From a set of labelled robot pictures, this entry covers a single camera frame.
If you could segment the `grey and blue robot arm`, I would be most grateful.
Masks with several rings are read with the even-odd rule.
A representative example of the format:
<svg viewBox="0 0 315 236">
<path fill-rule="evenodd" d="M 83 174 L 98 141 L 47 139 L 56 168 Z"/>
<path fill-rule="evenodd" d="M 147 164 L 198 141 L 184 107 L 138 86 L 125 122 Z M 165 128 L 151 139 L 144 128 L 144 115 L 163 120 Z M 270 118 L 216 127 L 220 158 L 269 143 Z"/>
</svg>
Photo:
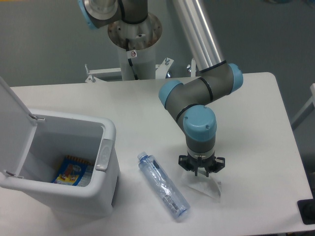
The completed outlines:
<svg viewBox="0 0 315 236">
<path fill-rule="evenodd" d="M 225 159 L 215 156 L 217 122 L 208 104 L 239 89 L 243 74 L 237 65 L 223 58 L 204 4 L 201 0 L 174 0 L 172 4 L 183 27 L 200 76 L 183 84 L 172 80 L 159 90 L 158 97 L 186 137 L 187 155 L 179 165 L 197 173 L 219 172 Z M 156 77 L 153 48 L 162 25 L 148 11 L 145 0 L 80 0 L 80 10 L 92 29 L 108 27 L 117 46 L 123 80 Z"/>
</svg>

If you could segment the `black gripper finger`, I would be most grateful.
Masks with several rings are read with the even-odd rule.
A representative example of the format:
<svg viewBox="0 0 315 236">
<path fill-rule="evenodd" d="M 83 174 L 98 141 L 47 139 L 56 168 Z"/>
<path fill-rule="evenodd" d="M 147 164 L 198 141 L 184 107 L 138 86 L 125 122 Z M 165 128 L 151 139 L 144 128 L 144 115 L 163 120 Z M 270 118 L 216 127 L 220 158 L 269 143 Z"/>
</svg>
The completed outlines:
<svg viewBox="0 0 315 236">
<path fill-rule="evenodd" d="M 193 158 L 192 156 L 188 155 L 180 155 L 178 164 L 185 169 L 186 171 L 194 172 L 194 175 L 198 175 L 198 164 L 197 159 Z"/>
<path fill-rule="evenodd" d="M 210 173 L 217 173 L 225 167 L 225 158 L 223 157 L 211 157 L 209 161 L 205 164 L 206 177 Z"/>
</svg>

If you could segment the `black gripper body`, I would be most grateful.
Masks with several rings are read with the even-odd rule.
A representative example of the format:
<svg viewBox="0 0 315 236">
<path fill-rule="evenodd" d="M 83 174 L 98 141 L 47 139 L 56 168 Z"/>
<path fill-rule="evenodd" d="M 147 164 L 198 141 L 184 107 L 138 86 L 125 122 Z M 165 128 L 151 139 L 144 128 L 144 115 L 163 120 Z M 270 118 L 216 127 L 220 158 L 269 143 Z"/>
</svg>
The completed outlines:
<svg viewBox="0 0 315 236">
<path fill-rule="evenodd" d="M 198 168 L 204 168 L 206 172 L 214 172 L 216 167 L 215 155 L 202 159 L 201 157 L 194 158 L 188 154 L 187 165 L 189 171 L 196 172 Z"/>
</svg>

